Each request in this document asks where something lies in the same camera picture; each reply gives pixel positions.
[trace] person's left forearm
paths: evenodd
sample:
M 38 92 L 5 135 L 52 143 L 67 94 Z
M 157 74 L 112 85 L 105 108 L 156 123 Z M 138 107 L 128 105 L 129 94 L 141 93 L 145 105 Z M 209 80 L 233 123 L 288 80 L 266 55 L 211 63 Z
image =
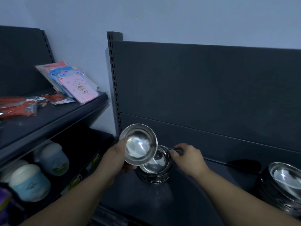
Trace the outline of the person's left forearm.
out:
M 26 220 L 21 226 L 87 225 L 109 182 L 105 174 L 96 171 L 65 196 Z

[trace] shelf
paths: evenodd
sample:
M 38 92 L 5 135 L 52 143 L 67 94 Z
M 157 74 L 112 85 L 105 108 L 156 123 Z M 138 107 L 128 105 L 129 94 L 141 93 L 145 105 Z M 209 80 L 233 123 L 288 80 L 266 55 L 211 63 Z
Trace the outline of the shelf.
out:
M 53 91 L 48 89 L 29 96 L 41 96 Z M 96 110 L 105 109 L 108 96 L 104 92 L 99 94 L 98 98 L 84 105 L 78 102 L 61 105 L 48 103 L 46 107 L 38 108 L 35 117 L 20 116 L 4 120 L 0 131 L 0 165 L 26 154 L 32 150 L 33 144 L 43 144 Z
M 111 134 L 76 124 L 52 138 L 52 141 L 59 143 L 63 147 L 63 151 L 70 161 L 70 167 L 64 175 L 59 177 L 52 176 L 42 170 L 43 174 L 51 182 L 51 191 L 47 197 L 38 202 L 23 202 L 19 199 L 17 200 L 18 203 L 25 208 L 29 216 L 39 212 L 59 198 L 63 189 L 79 173 L 85 176 L 88 172 L 86 166 L 89 161 L 92 160 L 97 153 L 102 156 L 111 146 L 114 137 Z

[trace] person's right forearm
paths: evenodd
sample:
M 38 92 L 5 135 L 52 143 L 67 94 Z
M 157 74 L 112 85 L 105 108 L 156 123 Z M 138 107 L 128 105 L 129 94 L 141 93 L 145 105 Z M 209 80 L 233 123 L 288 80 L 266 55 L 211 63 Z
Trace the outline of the person's right forearm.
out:
M 226 225 L 266 226 L 301 223 L 209 170 L 194 178 Z

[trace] cartoon character print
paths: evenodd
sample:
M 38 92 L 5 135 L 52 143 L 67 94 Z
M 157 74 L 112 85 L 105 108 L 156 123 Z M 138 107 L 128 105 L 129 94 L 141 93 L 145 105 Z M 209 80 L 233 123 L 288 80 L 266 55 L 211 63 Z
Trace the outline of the cartoon character print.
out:
M 85 87 L 83 87 L 82 83 L 79 83 L 79 84 L 74 83 L 73 85 L 76 86 L 82 93 L 84 93 L 84 94 L 88 93 L 88 91 L 85 89 Z

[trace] person's left hand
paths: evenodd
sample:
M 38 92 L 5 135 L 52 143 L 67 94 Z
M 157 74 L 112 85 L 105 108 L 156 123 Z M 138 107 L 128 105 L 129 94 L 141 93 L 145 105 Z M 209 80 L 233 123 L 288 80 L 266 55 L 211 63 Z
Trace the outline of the person's left hand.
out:
M 97 167 L 95 173 L 101 174 L 108 181 L 114 180 L 119 172 L 130 172 L 137 167 L 132 166 L 124 161 L 126 151 L 126 140 L 119 140 L 103 155 L 103 158 Z

